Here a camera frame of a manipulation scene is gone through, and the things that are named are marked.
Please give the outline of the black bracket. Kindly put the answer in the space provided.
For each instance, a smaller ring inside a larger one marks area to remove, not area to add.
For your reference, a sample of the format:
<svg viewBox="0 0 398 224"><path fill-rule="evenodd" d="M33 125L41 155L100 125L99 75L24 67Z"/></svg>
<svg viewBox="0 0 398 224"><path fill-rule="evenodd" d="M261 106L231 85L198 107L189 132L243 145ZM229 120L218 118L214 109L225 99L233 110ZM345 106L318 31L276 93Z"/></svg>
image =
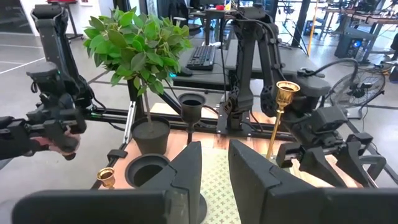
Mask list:
<svg viewBox="0 0 398 224"><path fill-rule="evenodd" d="M107 158L108 161L111 162L113 159L119 159L119 158L124 159L127 155L128 153L124 150L112 149L108 152Z"/></svg>

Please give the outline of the black floor fan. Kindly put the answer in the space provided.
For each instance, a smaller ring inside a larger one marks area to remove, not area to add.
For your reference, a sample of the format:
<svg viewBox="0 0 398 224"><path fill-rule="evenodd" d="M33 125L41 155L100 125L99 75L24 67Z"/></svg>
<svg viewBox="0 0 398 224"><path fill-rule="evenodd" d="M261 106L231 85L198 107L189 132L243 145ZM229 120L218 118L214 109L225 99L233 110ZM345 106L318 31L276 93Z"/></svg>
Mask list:
<svg viewBox="0 0 398 224"><path fill-rule="evenodd" d="M362 110L384 94L386 77L381 67L359 69L353 81L343 77L331 89L329 101L343 109L348 119L362 119Z"/></svg>

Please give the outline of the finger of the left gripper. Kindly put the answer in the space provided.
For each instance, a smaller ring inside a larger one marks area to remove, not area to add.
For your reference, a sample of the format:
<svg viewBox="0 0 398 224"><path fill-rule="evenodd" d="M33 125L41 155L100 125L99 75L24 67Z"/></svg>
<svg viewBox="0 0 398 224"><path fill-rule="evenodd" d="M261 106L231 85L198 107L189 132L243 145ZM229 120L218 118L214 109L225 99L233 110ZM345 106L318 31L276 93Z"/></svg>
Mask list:
<svg viewBox="0 0 398 224"><path fill-rule="evenodd" d="M346 187L344 180L325 158L321 147L307 149L301 160L299 171L311 174L335 187Z"/></svg>
<svg viewBox="0 0 398 224"><path fill-rule="evenodd" d="M336 166L363 187L377 187L374 180L387 163L379 154L363 155L372 141L373 137L368 133L350 134L335 153Z"/></svg>

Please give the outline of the silver metal bracket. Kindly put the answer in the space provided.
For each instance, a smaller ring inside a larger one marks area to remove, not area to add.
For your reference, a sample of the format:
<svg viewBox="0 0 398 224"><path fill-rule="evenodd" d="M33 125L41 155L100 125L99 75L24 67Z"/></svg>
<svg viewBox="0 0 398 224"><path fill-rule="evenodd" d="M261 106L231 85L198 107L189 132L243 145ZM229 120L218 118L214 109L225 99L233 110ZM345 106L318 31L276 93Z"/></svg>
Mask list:
<svg viewBox="0 0 398 224"><path fill-rule="evenodd" d="M134 123L136 115L136 102L131 101L127 114L126 127L124 130L123 143L128 144L131 140L131 126Z"/></svg>

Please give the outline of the black computer tower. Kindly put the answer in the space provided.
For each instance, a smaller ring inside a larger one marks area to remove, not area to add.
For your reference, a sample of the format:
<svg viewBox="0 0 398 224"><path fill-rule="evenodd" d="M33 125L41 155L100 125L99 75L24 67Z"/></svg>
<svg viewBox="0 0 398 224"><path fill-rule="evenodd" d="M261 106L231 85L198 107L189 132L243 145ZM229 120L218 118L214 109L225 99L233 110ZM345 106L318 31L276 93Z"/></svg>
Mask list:
<svg viewBox="0 0 398 224"><path fill-rule="evenodd" d="M356 58L363 39L352 34L341 34L334 56L337 58Z"/></svg>

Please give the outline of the black desk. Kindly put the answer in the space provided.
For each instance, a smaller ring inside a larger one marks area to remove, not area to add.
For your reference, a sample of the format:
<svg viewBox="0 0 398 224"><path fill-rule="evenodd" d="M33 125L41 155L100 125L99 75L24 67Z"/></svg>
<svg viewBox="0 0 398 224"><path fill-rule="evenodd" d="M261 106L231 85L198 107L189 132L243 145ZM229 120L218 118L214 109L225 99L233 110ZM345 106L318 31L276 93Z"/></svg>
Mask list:
<svg viewBox="0 0 398 224"><path fill-rule="evenodd" d="M207 88L211 90L224 90L224 76L226 75L226 90L231 89L228 77L228 70L223 71L221 53L217 50L215 53L215 64L210 71L193 70L190 77L173 77L175 86Z"/></svg>
<svg viewBox="0 0 398 224"><path fill-rule="evenodd" d="M235 72L238 52L238 40L233 39L230 42L228 53L226 54L226 61L224 63L225 69L229 73ZM317 70L316 66L300 49L284 49L279 48L281 62L285 64L282 69L284 73L295 73L300 68L308 68L309 70ZM260 53L257 42L254 44L254 55L252 60L252 79L262 80Z"/></svg>

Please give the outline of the black candlestick holder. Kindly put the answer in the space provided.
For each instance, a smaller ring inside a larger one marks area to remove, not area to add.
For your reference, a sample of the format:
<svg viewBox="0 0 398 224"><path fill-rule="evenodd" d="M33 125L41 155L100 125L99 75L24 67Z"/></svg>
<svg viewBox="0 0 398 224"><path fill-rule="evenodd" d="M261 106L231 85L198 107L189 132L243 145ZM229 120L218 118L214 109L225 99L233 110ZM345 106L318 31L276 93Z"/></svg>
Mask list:
<svg viewBox="0 0 398 224"><path fill-rule="evenodd" d="M146 154L130 162L125 171L127 183L137 189L170 189L187 195L189 221L201 224L207 204L201 189L201 152L181 152L172 160L160 154Z"/></svg>
<svg viewBox="0 0 398 224"><path fill-rule="evenodd" d="M206 102L204 96L196 93L184 93L178 97L181 105L181 119L187 124L187 144L192 142L192 135L201 119L201 110Z"/></svg>

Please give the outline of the gold candlestick holder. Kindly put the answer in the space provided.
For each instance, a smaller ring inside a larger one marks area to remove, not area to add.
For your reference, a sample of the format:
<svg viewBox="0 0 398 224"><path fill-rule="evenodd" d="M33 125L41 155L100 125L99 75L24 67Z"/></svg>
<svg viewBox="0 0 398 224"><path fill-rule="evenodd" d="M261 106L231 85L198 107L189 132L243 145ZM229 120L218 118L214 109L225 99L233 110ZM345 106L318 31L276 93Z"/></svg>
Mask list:
<svg viewBox="0 0 398 224"><path fill-rule="evenodd" d="M112 167L105 167L97 172L96 178L101 182L101 185L107 189L114 189L116 179L114 177L114 169Z"/></svg>
<svg viewBox="0 0 398 224"><path fill-rule="evenodd" d="M266 159L270 159L273 153L273 145L276 138L277 130L279 127L280 119L282 114L284 113L284 108L291 104L294 98L294 94L300 90L300 86L294 82L290 81L279 81L276 83L277 87L277 95L276 95L276 103L277 107L277 116L273 128L273 132L271 135L271 139L269 141L268 151L266 154Z"/></svg>

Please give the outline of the green plant in black pot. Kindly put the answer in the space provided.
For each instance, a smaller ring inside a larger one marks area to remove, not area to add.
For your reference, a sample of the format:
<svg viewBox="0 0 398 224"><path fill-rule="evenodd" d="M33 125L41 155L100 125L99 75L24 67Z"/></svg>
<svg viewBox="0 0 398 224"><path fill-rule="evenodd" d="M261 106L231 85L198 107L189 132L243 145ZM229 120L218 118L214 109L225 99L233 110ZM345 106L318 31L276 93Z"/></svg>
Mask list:
<svg viewBox="0 0 398 224"><path fill-rule="evenodd" d="M111 11L111 16L91 17L84 29L84 47L97 67L112 72L111 84L131 83L136 96L148 100L148 92L164 94L164 83L180 71L180 54L191 46L187 26L168 17L137 14L135 9ZM150 112L131 126L133 139L141 154L167 152L170 124L153 118Z"/></svg>

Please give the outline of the person's hand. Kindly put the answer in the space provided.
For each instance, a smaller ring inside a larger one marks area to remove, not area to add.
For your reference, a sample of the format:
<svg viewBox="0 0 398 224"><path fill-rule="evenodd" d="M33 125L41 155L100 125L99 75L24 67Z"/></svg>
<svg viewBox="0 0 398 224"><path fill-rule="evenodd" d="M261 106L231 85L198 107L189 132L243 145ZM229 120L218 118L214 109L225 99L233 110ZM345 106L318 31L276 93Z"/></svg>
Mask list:
<svg viewBox="0 0 398 224"><path fill-rule="evenodd" d="M80 146L80 141L80 134L72 134L69 130L66 130L63 134L61 131L56 131L52 134L43 131L30 137L28 151L33 153L53 151L63 156L70 156L76 153Z"/></svg>

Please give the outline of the black table frame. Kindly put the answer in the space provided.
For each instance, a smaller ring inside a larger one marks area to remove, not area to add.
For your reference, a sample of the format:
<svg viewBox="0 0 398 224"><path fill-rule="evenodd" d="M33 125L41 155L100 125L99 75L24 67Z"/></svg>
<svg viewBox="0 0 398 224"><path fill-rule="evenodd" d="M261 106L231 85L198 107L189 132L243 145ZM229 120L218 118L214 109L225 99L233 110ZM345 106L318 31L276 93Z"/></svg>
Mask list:
<svg viewBox="0 0 398 224"><path fill-rule="evenodd" d="M129 108L133 109L134 115L133 120L137 121L147 115L147 111L143 108L143 98L136 96L136 90L133 85L129 82L124 84L128 87L129 91ZM188 125L182 121L180 117L181 106L178 105L177 101L174 100L170 95L163 94L160 98L164 101L160 107L160 112L152 112L153 118L163 118L170 123L171 130L186 131ZM194 129L196 133L205 134L220 134L222 138L227 137L240 137L243 138L244 134L238 131L230 131L223 134L217 129L219 116L215 118L203 116L198 124L195 125ZM104 123L115 123L115 124L126 124L128 119L128 110L122 110L117 108L97 108L93 110L93 114L87 117L90 121L104 122ZM246 125L249 128L247 138L270 140L273 124L270 122L266 123L255 123L251 122ZM279 128L276 134L276 140L294 142L295 138L287 131L286 128ZM398 173L390 166L386 164L381 171L381 174L387 175L388 180L394 183L395 187L398 187Z"/></svg>

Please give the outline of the black keyboard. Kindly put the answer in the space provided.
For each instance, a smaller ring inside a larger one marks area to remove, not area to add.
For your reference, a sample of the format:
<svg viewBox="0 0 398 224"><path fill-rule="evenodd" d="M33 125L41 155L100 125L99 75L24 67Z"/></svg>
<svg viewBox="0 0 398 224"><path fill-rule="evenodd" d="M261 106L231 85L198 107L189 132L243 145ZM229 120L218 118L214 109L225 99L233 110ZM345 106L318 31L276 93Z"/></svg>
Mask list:
<svg viewBox="0 0 398 224"><path fill-rule="evenodd" d="M187 61L186 67L190 70L212 70L215 60L216 47L199 46L195 47Z"/></svg>

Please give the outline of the black side table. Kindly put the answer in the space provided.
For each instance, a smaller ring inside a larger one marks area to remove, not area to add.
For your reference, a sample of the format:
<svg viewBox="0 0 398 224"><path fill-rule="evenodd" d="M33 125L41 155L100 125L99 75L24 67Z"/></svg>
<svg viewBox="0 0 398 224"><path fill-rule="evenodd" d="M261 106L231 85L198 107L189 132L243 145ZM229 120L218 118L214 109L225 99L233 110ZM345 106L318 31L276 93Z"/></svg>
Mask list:
<svg viewBox="0 0 398 224"><path fill-rule="evenodd" d="M194 9L193 7L188 7L188 16L189 18L199 18L203 20L201 27L205 32L205 41L202 45L211 45L211 22L215 21L215 26L213 28L213 37L215 42L223 42L224 41L224 28L228 23L228 19L233 18L233 13L236 12L235 9L226 10L225 8L222 10L218 10L217 8L208 8L208 9Z"/></svg>

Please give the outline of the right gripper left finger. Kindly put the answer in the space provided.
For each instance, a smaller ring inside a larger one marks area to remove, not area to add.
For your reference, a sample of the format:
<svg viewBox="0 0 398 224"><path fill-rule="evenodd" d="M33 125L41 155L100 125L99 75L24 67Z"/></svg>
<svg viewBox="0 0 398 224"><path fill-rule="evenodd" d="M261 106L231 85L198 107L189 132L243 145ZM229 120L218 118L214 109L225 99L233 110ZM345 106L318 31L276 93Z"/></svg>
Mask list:
<svg viewBox="0 0 398 224"><path fill-rule="evenodd" d="M138 189L36 192L15 204L12 224L197 224L201 169L191 142Z"/></svg>

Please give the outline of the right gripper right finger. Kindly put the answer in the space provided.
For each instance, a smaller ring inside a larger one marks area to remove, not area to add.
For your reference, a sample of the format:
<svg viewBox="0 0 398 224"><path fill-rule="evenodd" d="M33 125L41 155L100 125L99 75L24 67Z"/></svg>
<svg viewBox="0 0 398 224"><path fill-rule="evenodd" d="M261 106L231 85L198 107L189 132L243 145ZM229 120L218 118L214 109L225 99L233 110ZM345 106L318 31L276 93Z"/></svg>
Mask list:
<svg viewBox="0 0 398 224"><path fill-rule="evenodd" d="M237 139L228 164L242 224L398 224L398 189L318 188Z"/></svg>

